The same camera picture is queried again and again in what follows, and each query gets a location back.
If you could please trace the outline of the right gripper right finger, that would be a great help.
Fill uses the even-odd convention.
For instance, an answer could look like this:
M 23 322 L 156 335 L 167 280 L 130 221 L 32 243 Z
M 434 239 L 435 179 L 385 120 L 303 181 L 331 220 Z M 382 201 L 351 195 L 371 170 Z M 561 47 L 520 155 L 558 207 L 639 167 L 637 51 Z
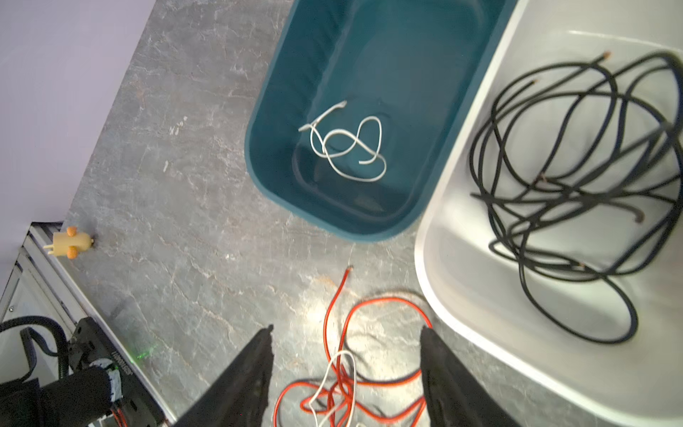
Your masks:
M 516 426 L 442 338 L 429 327 L 420 335 L 420 369 L 433 426 Z

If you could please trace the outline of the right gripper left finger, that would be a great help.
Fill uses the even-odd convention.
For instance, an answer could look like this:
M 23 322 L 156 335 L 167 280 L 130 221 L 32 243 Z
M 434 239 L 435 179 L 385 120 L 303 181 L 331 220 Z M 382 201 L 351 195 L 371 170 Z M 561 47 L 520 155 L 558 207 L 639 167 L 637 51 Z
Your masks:
M 269 405 L 273 327 L 259 330 L 177 426 L 260 426 Z

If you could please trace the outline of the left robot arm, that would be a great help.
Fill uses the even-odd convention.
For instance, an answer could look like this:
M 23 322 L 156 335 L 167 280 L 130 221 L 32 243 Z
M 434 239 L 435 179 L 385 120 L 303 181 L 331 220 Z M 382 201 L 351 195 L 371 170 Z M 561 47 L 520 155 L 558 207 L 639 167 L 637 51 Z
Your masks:
M 132 365 L 92 317 L 71 338 L 45 316 L 1 323 L 17 332 L 28 363 L 25 375 L 1 382 L 3 426 L 89 426 L 110 418 L 117 426 L 163 426 L 167 416 Z

